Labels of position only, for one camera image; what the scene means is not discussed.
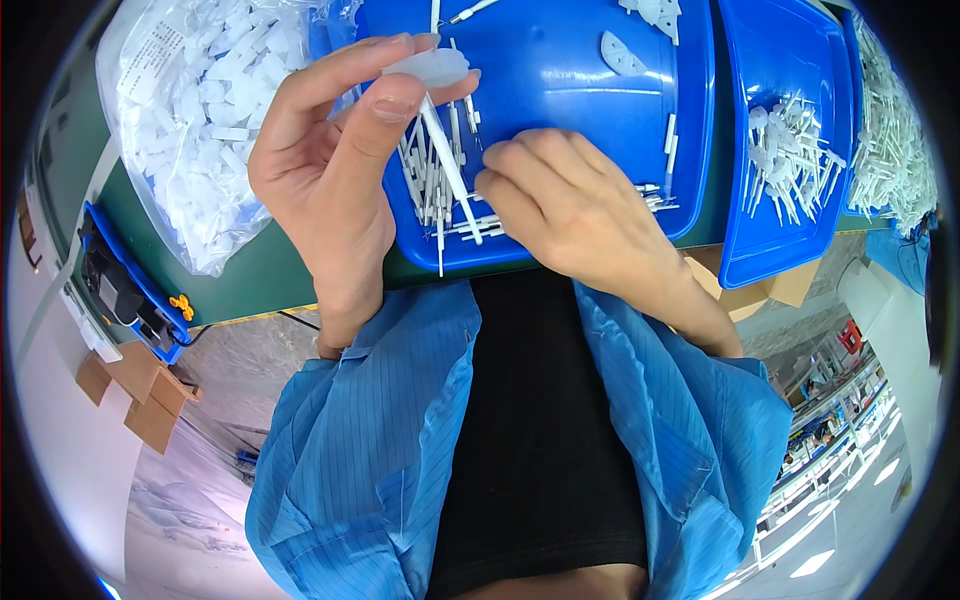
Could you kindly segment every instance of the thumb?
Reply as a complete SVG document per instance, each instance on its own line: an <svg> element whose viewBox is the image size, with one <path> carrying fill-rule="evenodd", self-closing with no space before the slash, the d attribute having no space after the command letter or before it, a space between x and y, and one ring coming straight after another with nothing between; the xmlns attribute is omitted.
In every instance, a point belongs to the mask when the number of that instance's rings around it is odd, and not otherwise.
<svg viewBox="0 0 960 600"><path fill-rule="evenodd" d="M412 75L394 73L377 79L350 111L337 149L324 173L339 193L365 197L380 186L387 160L426 90Z"/></svg>

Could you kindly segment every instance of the right hand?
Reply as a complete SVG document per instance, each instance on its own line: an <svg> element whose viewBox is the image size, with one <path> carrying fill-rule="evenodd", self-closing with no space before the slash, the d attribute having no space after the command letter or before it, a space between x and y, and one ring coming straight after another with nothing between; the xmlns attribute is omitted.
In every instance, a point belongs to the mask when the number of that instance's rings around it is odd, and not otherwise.
<svg viewBox="0 0 960 600"><path fill-rule="evenodd" d="M686 319L684 296L699 285L634 185L585 137L521 132L483 161L477 191L540 263L665 323Z"/></svg>

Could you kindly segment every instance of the printed label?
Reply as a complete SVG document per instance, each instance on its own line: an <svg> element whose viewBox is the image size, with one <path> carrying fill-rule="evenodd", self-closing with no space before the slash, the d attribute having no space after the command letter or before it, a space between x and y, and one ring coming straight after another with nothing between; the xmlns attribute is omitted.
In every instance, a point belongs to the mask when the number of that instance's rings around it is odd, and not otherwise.
<svg viewBox="0 0 960 600"><path fill-rule="evenodd" d="M120 76L117 90L134 102L149 104L156 84L182 49L183 34L165 21L158 22Z"/></svg>

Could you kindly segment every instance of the white wall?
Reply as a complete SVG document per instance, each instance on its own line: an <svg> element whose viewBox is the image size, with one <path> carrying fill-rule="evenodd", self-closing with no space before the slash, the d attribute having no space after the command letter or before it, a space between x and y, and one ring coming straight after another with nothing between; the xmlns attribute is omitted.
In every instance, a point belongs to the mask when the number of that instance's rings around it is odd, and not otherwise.
<svg viewBox="0 0 960 600"><path fill-rule="evenodd" d="M839 293L897 395L914 482L922 485L941 422L940 375L929 366L924 297L875 262L866 269L852 264L841 278ZM880 302L872 301L880 297Z"/></svg>
<svg viewBox="0 0 960 600"><path fill-rule="evenodd" d="M234 460L185 420L163 456L144 446L127 510L125 600L289 598L247 542L251 489Z"/></svg>
<svg viewBox="0 0 960 600"><path fill-rule="evenodd" d="M4 327L13 353L51 281L46 269L34 274L18 240L15 233L5 290L10 320ZM74 382L87 352L77 325L55 299L17 378L17 393L28 440L67 529L97 570L123 581L127 501L142 442L123 424L130 406L123 390L111 384L98 408Z"/></svg>

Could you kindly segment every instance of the cardboard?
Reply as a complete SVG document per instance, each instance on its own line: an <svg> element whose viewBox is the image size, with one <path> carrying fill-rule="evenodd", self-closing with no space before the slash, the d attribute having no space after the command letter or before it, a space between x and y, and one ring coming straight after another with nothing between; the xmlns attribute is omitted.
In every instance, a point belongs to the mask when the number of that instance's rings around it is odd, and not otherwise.
<svg viewBox="0 0 960 600"><path fill-rule="evenodd" d="M96 352L90 352L77 372L77 385L97 406L103 401L112 379Z"/></svg>
<svg viewBox="0 0 960 600"><path fill-rule="evenodd" d="M120 346L123 359L105 363L90 352L77 372L77 385L100 406L111 381L132 401L124 423L160 454L166 450L186 400L199 402L199 387L188 389L139 341Z"/></svg>
<svg viewBox="0 0 960 600"><path fill-rule="evenodd" d="M143 403L131 403L124 424L143 440L144 444L163 454L167 450L179 414L180 412L171 414L159 402L148 397Z"/></svg>
<svg viewBox="0 0 960 600"><path fill-rule="evenodd" d="M757 283L725 290L717 279L722 252L722 246L692 248L684 251L684 260L693 277L720 302L735 323L752 316L770 298L791 306L802 305L820 266L820 260L814 260Z"/></svg>

